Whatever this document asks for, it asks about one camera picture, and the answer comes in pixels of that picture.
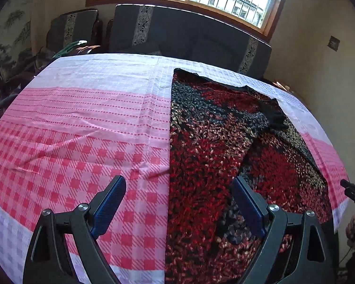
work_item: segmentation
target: patterned fabric trim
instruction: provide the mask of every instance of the patterned fabric trim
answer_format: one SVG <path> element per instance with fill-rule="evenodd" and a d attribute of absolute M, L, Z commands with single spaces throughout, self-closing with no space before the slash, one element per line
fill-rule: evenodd
<path fill-rule="evenodd" d="M 258 48 L 259 41 L 254 37 L 250 36 L 246 52 L 244 54 L 241 65 L 239 65 L 238 73 L 245 75 L 247 74 L 250 66 L 254 61 L 254 57 L 256 55 L 256 50 Z"/>
<path fill-rule="evenodd" d="M 67 45 L 72 43 L 75 29 L 76 17 L 78 14 L 67 15 L 66 25 L 64 27 L 64 41 L 63 48 L 66 48 Z"/>
<path fill-rule="evenodd" d="M 133 46 L 142 44 L 147 40 L 153 9 L 153 6 L 141 5 L 139 7 L 137 23 L 134 30 Z"/>

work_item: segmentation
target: gray sofa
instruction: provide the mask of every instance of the gray sofa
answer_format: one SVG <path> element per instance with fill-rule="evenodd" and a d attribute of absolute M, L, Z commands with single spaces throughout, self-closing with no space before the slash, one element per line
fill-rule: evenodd
<path fill-rule="evenodd" d="M 110 53 L 138 53 L 203 62 L 260 79 L 271 47 L 219 20 L 161 6 L 116 6 Z"/>
<path fill-rule="evenodd" d="M 101 39 L 102 21 L 98 20 L 98 11 L 83 9 L 62 14 L 51 22 L 46 47 L 57 53 L 77 40 L 86 40 L 88 45 L 100 45 Z"/>

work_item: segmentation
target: beige wall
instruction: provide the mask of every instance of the beige wall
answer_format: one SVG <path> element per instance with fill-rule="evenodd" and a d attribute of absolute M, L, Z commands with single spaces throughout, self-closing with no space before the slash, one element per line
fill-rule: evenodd
<path fill-rule="evenodd" d="M 327 47 L 340 39 L 337 52 Z M 355 183 L 355 9 L 349 0 L 287 0 L 271 40 L 265 77 L 289 84 L 324 128 Z M 345 226 L 355 212 L 350 203 L 339 228 L 346 253 Z"/>

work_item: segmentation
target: metal screw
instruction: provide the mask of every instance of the metal screw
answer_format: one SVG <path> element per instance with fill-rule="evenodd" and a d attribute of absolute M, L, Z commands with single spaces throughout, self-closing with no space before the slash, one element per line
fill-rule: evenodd
<path fill-rule="evenodd" d="M 280 209 L 280 207 L 277 206 L 276 204 L 271 204 L 269 206 L 269 208 L 270 208 L 271 211 L 279 211 L 279 209 Z"/>
<path fill-rule="evenodd" d="M 315 213 L 314 213 L 313 210 L 307 210 L 307 211 L 306 211 L 306 214 L 307 214 L 308 216 L 310 216 L 310 217 L 314 217 L 314 215 L 315 215 Z"/>
<path fill-rule="evenodd" d="M 87 210 L 87 209 L 88 209 L 88 204 L 85 204 L 85 203 L 80 204 L 80 205 L 78 206 L 78 209 L 79 209 L 80 211 Z"/>
<path fill-rule="evenodd" d="M 43 216 L 48 216 L 50 213 L 51 213 L 51 209 L 48 209 L 48 208 L 46 208 L 42 211 Z"/>

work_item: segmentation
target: table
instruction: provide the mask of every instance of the table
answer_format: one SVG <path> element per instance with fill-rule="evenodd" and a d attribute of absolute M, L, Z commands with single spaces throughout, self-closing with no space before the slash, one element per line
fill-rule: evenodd
<path fill-rule="evenodd" d="M 122 283 L 164 283 L 175 68 L 276 98 L 328 181 L 337 229 L 347 205 L 339 185 L 346 171 L 322 127 L 292 95 L 232 71 L 175 58 L 60 58 L 0 120 L 0 264 L 14 283 L 22 283 L 41 211 L 72 210 L 117 174 L 126 178 L 127 192 L 98 243 Z M 79 279 L 89 283 L 72 237 L 67 241 Z"/>

